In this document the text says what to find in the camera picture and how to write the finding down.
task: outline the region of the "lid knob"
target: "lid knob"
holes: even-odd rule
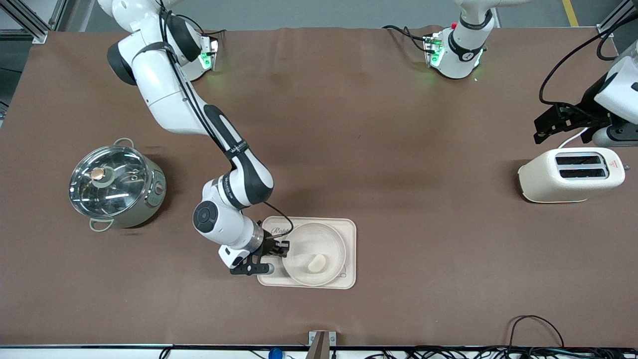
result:
[[[106,174],[107,172],[104,170],[104,168],[98,167],[94,169],[93,171],[91,171],[91,179],[93,179],[94,181],[99,181],[102,178],[104,178]]]

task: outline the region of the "black cable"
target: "black cable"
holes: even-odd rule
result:
[[[6,67],[0,67],[0,70],[10,71],[10,72],[17,72],[17,73],[22,73],[22,71],[12,70],[12,69],[10,69],[10,68],[6,68]]]
[[[421,50],[423,52],[427,52],[428,54],[434,54],[433,50],[427,50],[427,49],[419,46],[419,44],[417,43],[417,40],[423,41],[423,37],[431,36],[432,34],[425,34],[425,35],[423,35],[421,37],[418,37],[418,36],[412,35],[412,33],[410,32],[410,29],[408,29],[407,26],[405,26],[403,28],[403,30],[401,30],[400,28],[398,28],[398,27],[396,27],[394,25],[386,25],[386,26],[383,26],[382,29],[390,29],[390,30],[399,31],[399,33],[401,33],[403,36],[409,37],[410,40],[412,41],[412,43],[414,44],[414,46],[417,47],[417,49],[419,49],[419,50]]]
[[[558,63],[556,64],[556,66],[554,66],[554,68],[549,72],[549,74],[547,75],[547,77],[545,78],[545,80],[543,80],[543,83],[540,85],[540,89],[538,91],[538,99],[540,100],[540,102],[546,104],[546,105],[562,105],[565,107],[569,107],[572,110],[575,110],[579,113],[581,113],[582,115],[586,116],[588,119],[591,119],[593,121],[600,121],[599,118],[597,118],[596,116],[593,116],[585,111],[583,111],[581,108],[579,108],[576,105],[572,105],[571,103],[567,103],[567,102],[557,102],[557,101],[547,101],[545,100],[543,94],[545,91],[545,86],[547,85],[547,83],[549,82],[549,79],[552,78],[552,76],[554,75],[554,73],[556,73],[556,71],[558,70],[558,68],[560,66],[562,66],[563,63],[565,63],[570,57],[572,57],[576,52],[579,52],[580,50],[582,50],[583,48],[585,48],[587,45],[591,44],[592,42],[596,41],[597,39],[603,37],[603,36],[607,36],[608,34],[611,34],[611,31],[615,31],[617,28],[633,21],[636,19],[637,14],[633,14],[629,17],[627,17],[625,20],[622,20],[621,22],[613,25],[612,27],[610,27],[609,29],[602,31],[601,33],[597,34],[596,36],[590,38],[589,40],[585,41],[584,43],[580,44],[578,47],[576,47],[574,50],[570,51],[565,57],[563,57],[560,61],[558,61]]]
[[[567,350],[560,350],[560,351],[556,350],[556,351],[554,351],[554,352],[555,352],[556,354],[559,354],[559,355],[573,356],[574,358],[583,358],[583,359],[585,359],[585,358],[586,358],[586,359],[591,359],[591,358],[600,358],[600,359],[604,359],[604,358],[605,358],[604,356],[599,356],[599,355],[595,355],[595,356],[590,356],[590,355],[580,355],[580,354],[577,354],[577,353],[571,353],[570,351],[567,351]]]
[[[167,24],[168,24],[168,17],[172,13],[172,11],[166,11],[166,8],[164,8],[162,4],[160,6],[162,6],[162,8],[160,9],[160,16],[159,16],[160,32],[162,35],[162,40],[168,43]],[[180,88],[182,92],[184,93],[184,95],[186,96],[186,100],[189,103],[191,109],[193,110],[193,113],[195,114],[199,122],[202,124],[202,126],[204,127],[204,130],[206,130],[209,137],[215,142],[215,144],[219,148],[223,149],[223,146],[221,145],[220,141],[217,139],[214,132],[212,131],[210,124],[208,124],[208,122],[205,120],[206,117],[204,116],[202,109],[199,107],[199,105],[195,104],[195,101],[194,101],[195,94],[193,93],[193,89],[191,88],[191,86],[184,84],[184,81],[182,81],[182,78],[178,73],[178,70],[176,68],[177,63],[179,63],[177,59],[177,55],[174,52],[172,52],[170,49],[165,49],[165,51],[167,53],[169,62],[171,63],[173,74],[177,78]]]
[[[421,354],[418,354],[416,351],[406,350],[405,354],[406,354],[405,359],[423,359],[423,356]]]
[[[613,61],[617,58],[617,56],[605,56],[602,54],[602,46],[605,44],[605,41],[607,41],[607,39],[610,37],[610,35],[619,27],[621,27],[622,25],[628,24],[631,21],[634,21],[635,19],[638,19],[638,12],[634,12],[633,14],[629,15],[628,17],[625,17],[623,20],[619,21],[617,20],[609,29],[607,29],[607,33],[605,34],[605,36],[602,38],[602,40],[598,43],[598,47],[596,48],[596,56],[598,56],[599,59],[603,60],[603,61]]]
[[[557,327],[554,326],[550,321],[548,321],[547,319],[543,318],[543,317],[539,317],[539,316],[534,316],[534,315],[530,315],[530,316],[521,316],[519,317],[519,319],[516,319],[516,321],[514,322],[514,324],[512,325],[512,332],[510,333],[510,343],[507,346],[507,356],[509,357],[509,352],[512,350],[512,342],[514,341],[514,331],[516,330],[516,325],[518,325],[518,323],[520,321],[522,321],[523,319],[527,319],[527,318],[534,318],[534,319],[538,319],[541,320],[547,324],[549,324],[549,326],[552,327],[552,329],[556,332],[556,334],[558,334],[558,338],[560,339],[560,346],[561,348],[565,347],[565,341],[563,340],[563,336],[561,335],[561,333],[558,331]]]
[[[473,359],[483,359],[483,358],[487,358],[490,356],[489,352],[494,350],[494,349],[498,349],[498,347],[495,346],[488,346],[485,347],[483,349],[481,349],[480,351],[478,351],[478,353],[474,356]]]
[[[406,33],[408,33],[408,36],[410,37],[410,40],[412,40],[412,43],[414,44],[414,46],[417,47],[417,49],[419,49],[419,50],[421,50],[421,51],[423,51],[425,53],[428,53],[428,54],[434,54],[434,50],[427,50],[425,47],[421,47],[421,46],[418,45],[417,41],[414,40],[414,36],[411,34],[410,29],[408,29],[407,26],[404,27],[403,30]]]
[[[253,353],[256,356],[259,356],[261,359],[266,359],[266,358],[262,357],[261,355],[257,354],[257,352],[254,351],[254,350],[249,350],[249,352]]]
[[[532,352],[534,351],[534,347],[530,347],[530,350],[527,351],[527,354],[521,354],[519,359],[532,359]]]
[[[440,355],[445,359],[468,359],[459,349],[463,349],[463,347],[415,346],[412,351],[406,351],[406,354],[411,359],[415,359],[417,355],[420,356],[420,359],[428,359],[434,355]],[[482,353],[479,352],[474,359],[482,358]]]
[[[222,29],[219,31],[213,31],[211,33],[203,33],[204,35],[215,35],[215,34],[221,34],[221,33],[225,33],[227,30],[226,29]]]
[[[387,350],[382,350],[382,353],[383,353],[383,355],[385,355],[385,357],[386,357],[386,358],[388,358],[388,359],[397,359],[397,357],[396,357],[396,356],[392,355],[392,353],[390,353],[390,352],[389,352],[389,351],[387,351]]]
[[[202,29],[202,27],[200,26],[200,24],[198,24],[198,23],[197,23],[197,21],[195,21],[195,20],[193,20],[193,19],[189,18],[189,17],[188,17],[188,16],[186,16],[186,15],[178,14],[178,15],[175,15],[175,16],[177,16],[177,17],[181,17],[182,19],[186,19],[186,20],[188,20],[188,21],[192,22],[192,23],[193,23],[193,25],[195,25],[195,26],[197,26],[197,28],[199,28],[199,30],[200,30],[200,34],[203,34],[203,33],[204,33],[204,29]]]
[[[500,349],[496,352],[493,359],[510,359],[511,348]]]
[[[286,216],[286,215],[285,215],[282,211],[279,211],[279,210],[277,209],[277,207],[275,207],[275,206],[271,205],[270,203],[268,203],[268,202],[264,202],[264,204],[265,204],[266,206],[268,206],[268,207],[270,207],[270,208],[274,209],[274,210],[275,210],[275,212],[279,213],[279,214],[280,214],[283,218],[285,218],[285,219],[286,219],[286,220],[290,223],[290,229],[289,229],[289,230],[287,230],[285,233],[275,234],[274,236],[270,236],[270,237],[268,237],[268,238],[266,238],[266,239],[268,239],[268,240],[273,240],[273,239],[275,239],[275,238],[280,238],[280,237],[286,236],[287,234],[289,234],[290,232],[292,232],[292,229],[295,227],[295,225],[292,223],[292,221],[290,220],[290,218],[288,218],[288,216]]]
[[[168,355],[170,354],[170,350],[173,349],[174,346],[169,346],[169,347],[165,347],[164,349],[161,350],[161,352],[159,352],[159,359],[166,359],[168,358]]]
[[[411,34],[408,35],[408,33],[406,33],[405,31],[403,31],[402,29],[394,25],[386,25],[386,26],[383,26],[382,29],[391,29],[391,30],[399,31],[403,36],[414,36]]]

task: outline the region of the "beige tray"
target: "beige tray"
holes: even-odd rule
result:
[[[326,288],[326,289],[349,289],[355,285],[357,280],[357,226],[349,219],[342,218],[311,218],[311,217],[290,217],[292,223],[302,225],[306,223],[323,223],[334,228],[346,245],[346,263],[341,273],[332,282],[318,287],[308,287],[294,281],[288,276],[283,268],[281,258],[263,257],[262,263],[272,263],[275,270],[270,275],[258,275],[259,283],[272,287],[298,287],[298,288]],[[284,218],[273,216],[266,218],[262,227],[272,234],[279,234],[290,229],[290,223]]]

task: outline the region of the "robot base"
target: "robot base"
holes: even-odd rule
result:
[[[432,43],[424,43],[427,49],[434,50],[435,52],[434,54],[426,53],[426,63],[445,77],[450,79],[462,79],[471,74],[472,70],[479,65],[478,63],[483,54],[483,50],[476,56],[469,54],[471,58],[468,61],[461,61],[459,56],[450,50],[448,39],[451,32],[452,28],[448,27],[440,33],[433,34],[432,37],[434,41]]]

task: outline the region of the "concrete floor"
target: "concrete floor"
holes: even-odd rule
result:
[[[580,26],[594,26],[621,0],[571,0]],[[70,9],[67,31],[122,31],[95,0],[77,0]],[[187,0],[175,6],[204,29],[266,30],[281,27],[379,28],[448,26],[459,10],[451,0]],[[502,27],[567,27],[569,21],[560,0],[534,0],[511,8],[499,8]],[[614,42],[623,50],[635,41],[638,22],[619,30]],[[0,42],[0,67],[22,70],[30,42]],[[10,103],[19,73],[0,70],[0,100]]]

